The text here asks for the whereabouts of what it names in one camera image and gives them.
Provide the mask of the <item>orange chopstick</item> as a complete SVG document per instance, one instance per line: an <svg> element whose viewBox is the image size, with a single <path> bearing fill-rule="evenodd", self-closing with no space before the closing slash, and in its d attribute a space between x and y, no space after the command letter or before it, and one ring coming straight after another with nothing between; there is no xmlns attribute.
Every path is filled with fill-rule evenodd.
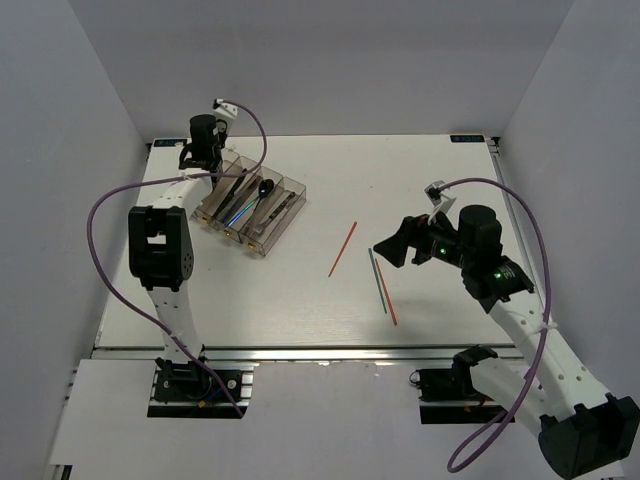
<svg viewBox="0 0 640 480"><path fill-rule="evenodd" d="M337 266L338 266L338 264L339 264L339 262L340 262L340 260L341 260L341 258L343 256L347 246L349 245L349 242L350 242L350 240L351 240L351 238L352 238L357 226L358 226L358 222L354 221L353 224L351 225L350 229L349 229L348 234L346 235L346 238L344 239L343 244L341 245L341 248L340 248L340 250L339 250L339 252L338 252L338 254L337 254L337 256L336 256L336 258L335 258L335 260L334 260L334 262L332 264L332 266L331 266L331 269L329 270L329 273L328 273L328 276L327 276L328 278L331 278L332 275L334 274L334 272L335 272L335 270L336 270L336 268L337 268Z"/></svg>
<svg viewBox="0 0 640 480"><path fill-rule="evenodd" d="M377 257L374 257L374 264L376 266L377 272L378 272L378 276L379 276L379 280L380 280L380 284L381 284L381 288L382 288L382 292L383 292L383 298L385 299L385 303L386 303L386 307L387 310L389 312L389 315L391 316L391 320L392 323L394 325L394 327L398 326L398 320L397 320L397 316L396 316L396 312L393 306L393 303L391 301L391 296L389 294L389 290L387 288L386 282L385 282L385 278L379 263L379 260Z"/></svg>

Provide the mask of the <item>teal chopstick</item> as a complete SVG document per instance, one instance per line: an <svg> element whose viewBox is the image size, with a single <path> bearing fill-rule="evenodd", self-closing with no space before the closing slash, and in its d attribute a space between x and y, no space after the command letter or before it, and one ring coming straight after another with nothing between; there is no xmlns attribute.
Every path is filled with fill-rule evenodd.
<svg viewBox="0 0 640 480"><path fill-rule="evenodd" d="M385 314L389 314L390 313L390 307L388 306L388 301L386 298L386 294L385 294L385 290L383 287L383 278L382 278L382 274L381 274L381 270L379 267L379 263L377 258L375 257L374 251L372 248L368 248L368 255L369 255L369 259L370 259L370 263L372 266L372 270L374 272L374 278L375 278L375 282L377 285L377 289L379 292L379 297L382 303L382 308L383 308L383 312Z"/></svg>
<svg viewBox="0 0 640 480"><path fill-rule="evenodd" d="M221 163L222 163L221 152L218 148L214 148L212 150L212 161L209 167L209 172L212 174L211 176L212 190L215 190L218 184L218 174L220 172Z"/></svg>

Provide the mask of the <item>black iridescent knife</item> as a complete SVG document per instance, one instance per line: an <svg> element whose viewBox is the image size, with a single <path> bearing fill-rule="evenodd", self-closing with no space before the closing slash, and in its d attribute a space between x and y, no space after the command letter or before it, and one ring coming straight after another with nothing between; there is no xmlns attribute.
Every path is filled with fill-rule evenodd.
<svg viewBox="0 0 640 480"><path fill-rule="evenodd" d="M234 183L232 184L231 188L227 192L226 196L224 197L224 199L222 200L222 202L219 204L219 206L217 207L216 211L214 212L214 214L213 214L214 218L219 219L221 217L222 213L227 209L229 204L232 202L232 200L234 199L234 197L236 195L237 190L244 183L246 172L247 172L247 169L244 168L241 171L242 175L239 176L234 181Z"/></svg>

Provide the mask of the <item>black spoon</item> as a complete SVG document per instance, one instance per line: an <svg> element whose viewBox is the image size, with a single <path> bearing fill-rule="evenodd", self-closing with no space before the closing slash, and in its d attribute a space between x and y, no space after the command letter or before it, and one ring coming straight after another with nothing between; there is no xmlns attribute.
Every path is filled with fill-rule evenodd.
<svg viewBox="0 0 640 480"><path fill-rule="evenodd" d="M275 187L275 182L272 179L264 179L258 186L257 197L247 206L247 209L257 209L259 205L265 200Z"/></svg>

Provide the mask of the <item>rainbow iridescent spoon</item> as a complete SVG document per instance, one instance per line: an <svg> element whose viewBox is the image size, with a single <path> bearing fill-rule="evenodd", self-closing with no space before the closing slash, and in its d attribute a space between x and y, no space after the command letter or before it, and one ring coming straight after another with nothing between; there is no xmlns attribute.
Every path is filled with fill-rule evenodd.
<svg viewBox="0 0 640 480"><path fill-rule="evenodd" d="M227 223L226 223L226 227L230 228L231 226L233 226L241 217L243 217L247 211L249 211L250 209L247 209L247 206L253 201L251 200L246 206L244 206L242 209L240 209Z"/></svg>

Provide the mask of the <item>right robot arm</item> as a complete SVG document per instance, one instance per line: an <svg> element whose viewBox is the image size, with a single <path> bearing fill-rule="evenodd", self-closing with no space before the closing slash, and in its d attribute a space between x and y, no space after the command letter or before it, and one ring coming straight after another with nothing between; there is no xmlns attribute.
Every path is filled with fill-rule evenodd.
<svg viewBox="0 0 640 480"><path fill-rule="evenodd" d="M483 394L537 439L551 469L574 479L626 458L639 427L639 407L598 381L558 329L543 319L532 281L502 252L502 226L493 209L471 205L456 225L443 212L406 217L374 251L391 265L439 260L461 271L465 290L509 336L529 365L521 376L488 347L454 358L453 390L472 399Z"/></svg>

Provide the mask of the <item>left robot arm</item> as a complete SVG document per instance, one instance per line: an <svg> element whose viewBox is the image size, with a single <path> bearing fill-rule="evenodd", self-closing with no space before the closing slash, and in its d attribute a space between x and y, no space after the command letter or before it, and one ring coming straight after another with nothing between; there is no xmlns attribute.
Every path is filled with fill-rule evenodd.
<svg viewBox="0 0 640 480"><path fill-rule="evenodd" d="M236 108L192 117L191 141L179 155L180 179L171 182L156 200L135 206L128 214L129 269L165 326L164 353L158 364L182 367L176 384L191 399L209 392L212 377L198 365L187 365L203 350L185 285L194 269L189 217L214 190L216 180L209 174L220 171L221 149L236 119Z"/></svg>

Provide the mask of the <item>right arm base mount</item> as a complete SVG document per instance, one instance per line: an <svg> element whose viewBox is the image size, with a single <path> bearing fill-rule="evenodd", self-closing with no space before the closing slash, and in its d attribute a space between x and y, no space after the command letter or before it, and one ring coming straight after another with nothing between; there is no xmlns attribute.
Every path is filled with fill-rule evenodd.
<svg viewBox="0 0 640 480"><path fill-rule="evenodd" d="M420 369L409 375L416 388L422 425L482 425L505 410L489 397L464 393L448 369Z"/></svg>

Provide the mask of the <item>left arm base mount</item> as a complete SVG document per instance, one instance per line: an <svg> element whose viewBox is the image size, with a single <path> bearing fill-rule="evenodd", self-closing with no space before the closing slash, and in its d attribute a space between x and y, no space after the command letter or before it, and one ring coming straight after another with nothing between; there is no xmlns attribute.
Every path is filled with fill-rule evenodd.
<svg viewBox="0 0 640 480"><path fill-rule="evenodd" d="M241 416L223 392L226 388L238 409L248 408L253 372L215 369L219 380L193 362L177 364L155 359L148 418L240 419Z"/></svg>

